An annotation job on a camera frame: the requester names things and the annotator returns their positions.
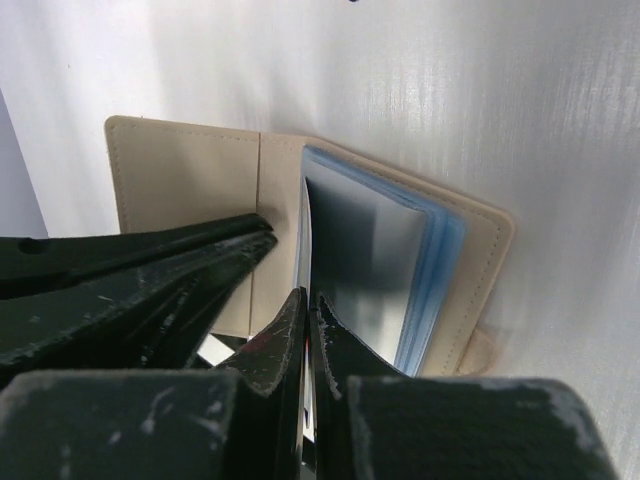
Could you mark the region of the black VIP card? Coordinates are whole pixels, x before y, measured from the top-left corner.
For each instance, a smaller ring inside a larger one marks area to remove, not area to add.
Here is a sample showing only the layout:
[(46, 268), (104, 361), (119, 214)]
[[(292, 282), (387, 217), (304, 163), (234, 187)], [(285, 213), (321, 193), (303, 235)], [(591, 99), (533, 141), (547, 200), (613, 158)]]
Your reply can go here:
[(428, 216), (342, 176), (306, 182), (311, 284), (354, 334), (394, 364)]

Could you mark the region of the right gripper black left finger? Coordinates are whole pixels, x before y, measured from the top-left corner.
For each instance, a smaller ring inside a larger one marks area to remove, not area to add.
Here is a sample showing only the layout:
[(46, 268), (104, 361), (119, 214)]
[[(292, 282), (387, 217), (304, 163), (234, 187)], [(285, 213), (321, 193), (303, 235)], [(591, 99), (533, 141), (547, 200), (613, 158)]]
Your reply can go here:
[(306, 292), (209, 370), (35, 371), (1, 395), (5, 479), (296, 479)]

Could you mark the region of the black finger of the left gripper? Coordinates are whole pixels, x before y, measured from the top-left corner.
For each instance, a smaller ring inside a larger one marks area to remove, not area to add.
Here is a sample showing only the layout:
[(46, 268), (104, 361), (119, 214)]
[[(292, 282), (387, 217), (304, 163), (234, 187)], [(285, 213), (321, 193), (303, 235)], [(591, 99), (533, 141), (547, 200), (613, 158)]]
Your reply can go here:
[(208, 245), (248, 238), (274, 246), (274, 232), (256, 213), (162, 231), (119, 235), (1, 239), (1, 298), (69, 288), (120, 269), (168, 258)]
[(1, 384), (42, 370), (190, 367), (235, 289), (275, 247), (269, 231), (26, 295), (1, 289)]

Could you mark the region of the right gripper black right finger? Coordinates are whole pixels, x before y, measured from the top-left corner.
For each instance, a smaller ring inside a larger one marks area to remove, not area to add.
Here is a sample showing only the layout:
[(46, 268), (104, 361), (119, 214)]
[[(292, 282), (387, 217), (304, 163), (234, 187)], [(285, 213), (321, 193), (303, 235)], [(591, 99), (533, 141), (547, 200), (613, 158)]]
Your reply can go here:
[(582, 399), (549, 379), (406, 376), (324, 295), (309, 314), (322, 479), (612, 479)]

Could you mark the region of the beige card holder wallet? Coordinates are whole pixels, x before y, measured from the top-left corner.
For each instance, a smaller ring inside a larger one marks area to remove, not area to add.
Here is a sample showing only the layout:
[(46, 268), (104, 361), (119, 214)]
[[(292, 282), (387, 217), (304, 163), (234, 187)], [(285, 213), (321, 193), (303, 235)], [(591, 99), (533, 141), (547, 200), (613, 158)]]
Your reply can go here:
[(302, 286), (407, 375), (489, 369), (478, 322), (514, 235), (507, 213), (318, 138), (125, 116), (104, 130), (123, 232), (249, 212), (273, 227), (216, 333), (258, 334)]

